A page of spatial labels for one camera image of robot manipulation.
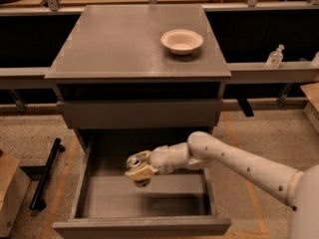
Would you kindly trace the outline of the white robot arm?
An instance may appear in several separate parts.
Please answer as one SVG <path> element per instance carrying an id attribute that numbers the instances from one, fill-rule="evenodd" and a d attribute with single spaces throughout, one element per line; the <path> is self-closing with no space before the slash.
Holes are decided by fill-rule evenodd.
<path id="1" fill-rule="evenodd" d="M 185 142 L 131 155 L 126 177 L 144 186 L 155 174 L 200 170 L 215 160 L 293 210 L 289 239 L 319 239 L 319 165 L 300 171 L 195 131 Z"/>

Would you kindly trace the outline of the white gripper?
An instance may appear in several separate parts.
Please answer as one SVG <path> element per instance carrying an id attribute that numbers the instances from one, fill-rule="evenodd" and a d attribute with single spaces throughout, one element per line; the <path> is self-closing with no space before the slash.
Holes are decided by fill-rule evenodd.
<path id="1" fill-rule="evenodd" d="M 132 157 L 133 165 L 140 165 L 149 162 L 151 165 L 145 165 L 142 168 L 130 169 L 125 172 L 125 176 L 134 182 L 150 179 L 155 173 L 170 174 L 175 170 L 187 168 L 190 161 L 190 152 L 188 145 L 178 143 L 175 145 L 163 145 L 153 151 L 144 150 L 136 153 Z"/>

